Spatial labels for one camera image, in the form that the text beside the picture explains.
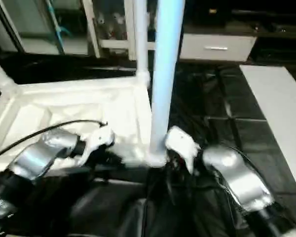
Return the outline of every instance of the black cable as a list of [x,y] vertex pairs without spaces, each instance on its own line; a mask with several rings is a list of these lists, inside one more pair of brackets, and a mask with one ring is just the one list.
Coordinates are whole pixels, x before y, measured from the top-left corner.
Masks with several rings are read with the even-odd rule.
[[64,125],[67,125],[67,124],[71,124],[71,123],[77,123],[77,122],[94,122],[94,123],[97,123],[100,125],[100,127],[102,126],[105,126],[107,124],[101,122],[101,121],[97,121],[97,120],[91,120],[91,119],[78,119],[78,120],[71,120],[71,121],[68,121],[68,122],[62,122],[62,123],[59,123],[59,124],[56,124],[56,125],[53,125],[53,126],[50,126],[50,127],[46,127],[42,130],[39,130],[37,132],[34,132],[24,138],[21,138],[20,140],[12,143],[11,145],[7,146],[6,148],[4,148],[3,150],[0,151],[0,156],[4,153],[6,153],[7,151],[11,150],[12,148],[16,147],[17,145],[19,145],[20,143],[26,141],[26,140],[29,140],[30,138],[32,137],[35,137],[37,135],[40,135],[44,132],[47,132],[47,131],[50,131],[50,130],[53,130],[55,128],[58,128],[58,127],[61,127],[61,126],[64,126]]

